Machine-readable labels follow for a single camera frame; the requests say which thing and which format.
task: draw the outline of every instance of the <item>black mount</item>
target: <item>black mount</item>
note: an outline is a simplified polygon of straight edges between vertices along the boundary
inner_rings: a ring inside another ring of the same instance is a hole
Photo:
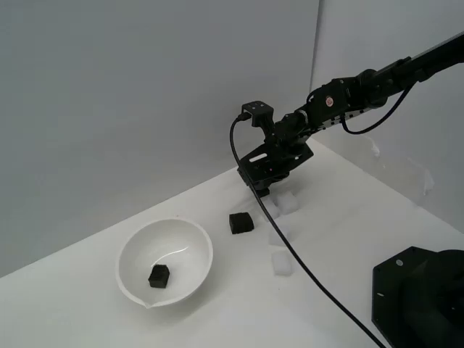
[[[372,321],[393,348],[464,347],[464,252],[410,247],[373,269]]]

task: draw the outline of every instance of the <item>gray wall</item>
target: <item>gray wall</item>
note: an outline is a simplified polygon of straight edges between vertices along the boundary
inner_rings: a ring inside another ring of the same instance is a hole
[[[312,87],[332,78],[353,76],[367,68],[380,69],[415,56],[460,33],[462,0],[323,0]],[[369,133],[393,165],[384,165],[382,180],[405,193],[412,184],[404,171],[410,163],[430,171],[435,187],[421,204],[439,218],[464,231],[464,65],[455,66],[414,87],[397,112]],[[359,130],[377,121],[392,106],[369,112],[349,123]],[[321,132],[316,139],[349,160],[357,161],[359,140],[341,127]]]
[[[317,12],[317,0],[0,2],[0,276],[231,168],[241,104],[304,100]],[[248,128],[242,153],[262,140]]]

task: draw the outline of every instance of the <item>white bowl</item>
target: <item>white bowl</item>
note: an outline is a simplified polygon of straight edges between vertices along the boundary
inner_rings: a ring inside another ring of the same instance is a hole
[[[207,277],[212,244],[198,224],[170,218],[150,223],[125,244],[116,262],[116,281],[129,299],[146,308],[170,305],[192,295]],[[150,287],[153,265],[166,265],[165,289]]]

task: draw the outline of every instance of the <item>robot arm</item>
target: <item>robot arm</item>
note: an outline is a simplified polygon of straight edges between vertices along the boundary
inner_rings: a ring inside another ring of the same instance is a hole
[[[464,62],[464,32],[381,70],[365,70],[355,77],[334,79],[311,92],[306,104],[276,123],[274,110],[267,104],[261,101],[244,104],[242,115],[252,119],[253,127],[263,130],[265,140],[240,160],[252,182],[239,170],[241,177],[260,196],[268,195],[272,183],[286,178],[291,170],[313,156],[306,145],[312,134],[338,123],[348,131],[346,120],[384,106],[389,96],[399,92],[403,92],[399,99],[402,101],[415,83],[461,62]]]

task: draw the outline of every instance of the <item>black cable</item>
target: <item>black cable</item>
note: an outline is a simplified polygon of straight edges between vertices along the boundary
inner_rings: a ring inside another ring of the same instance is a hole
[[[235,149],[235,145],[234,145],[234,142],[233,142],[233,130],[236,126],[236,124],[240,121],[244,121],[244,120],[247,120],[249,119],[249,116],[248,115],[245,115],[245,114],[241,114],[239,115],[233,122],[232,122],[232,126],[231,126],[231,131],[230,131],[230,134],[229,134],[229,137],[230,137],[230,140],[231,140],[231,149],[232,149],[232,153],[233,153],[233,158],[235,158],[235,161],[237,162],[237,165],[239,166],[240,170],[242,171],[243,174],[245,174],[245,177],[246,177],[246,180],[248,181],[249,183],[249,187],[250,189],[252,190],[252,193],[254,195],[254,197],[256,198],[258,204],[260,205],[262,211],[264,212],[264,214],[266,215],[266,217],[268,218],[270,224],[274,227],[275,229],[275,232],[277,232],[277,234],[281,237],[283,243],[286,245],[286,247],[289,249],[290,253],[293,255],[293,257],[295,258],[295,260],[298,262],[298,264],[303,268],[303,270],[306,272],[306,274],[308,274],[308,276],[312,279],[312,281],[314,281],[314,283],[318,286],[318,288],[343,312],[345,313],[351,320],[353,320],[356,325],[358,325],[360,327],[361,330],[363,330],[365,332],[366,335],[368,335],[370,337],[370,339],[372,339],[380,348],[386,348],[382,342],[380,342],[378,340],[377,337],[374,336],[374,334],[372,332],[369,331],[368,328],[366,328],[363,323],[361,323],[347,308],[345,308],[344,305],[342,305],[340,303],[339,300],[337,300],[335,298],[334,295],[332,295],[330,293],[329,290],[327,290],[324,285],[322,285],[322,283],[315,277],[314,274],[312,274],[312,272],[310,271],[310,269],[305,265],[305,263],[303,262],[303,260],[299,257],[299,255],[297,254],[297,252],[293,249],[293,247],[291,246],[291,244],[289,243],[289,241],[287,241],[287,238],[285,238],[285,236],[282,234],[282,231],[280,230],[280,228],[277,226],[276,222],[274,221],[274,219],[272,218],[272,216],[270,216],[268,210],[266,209],[265,205],[262,203],[262,200],[260,198],[260,196],[258,195],[258,193],[256,192],[256,190],[254,189],[253,187],[253,184],[252,184],[252,180],[251,178],[249,177],[249,174],[248,172],[245,170],[245,168],[243,168],[243,166],[241,165],[240,163],[240,159],[239,159],[239,156],[237,155],[237,151]]]
[[[405,100],[407,94],[409,93],[409,91],[411,90],[411,88],[413,86],[410,86],[410,87],[407,87],[403,93],[401,94],[401,96],[399,96],[398,100],[396,103],[394,103],[393,107],[386,113],[385,116],[383,116],[379,121],[377,121],[376,123],[374,123],[373,125],[367,127],[366,129],[363,129],[363,130],[350,130],[348,129],[347,127],[347,121],[345,120],[345,117],[340,117],[340,121],[341,121],[341,125],[343,126],[343,129],[345,130],[345,132],[349,133],[349,134],[353,134],[354,136],[358,136],[360,134],[365,134],[367,132],[370,132],[371,130],[377,128],[379,125],[381,125],[382,123],[384,123],[386,121],[387,118],[389,118],[390,116],[392,116],[393,112],[395,112],[395,110],[398,108],[398,106],[402,103],[403,100]]]

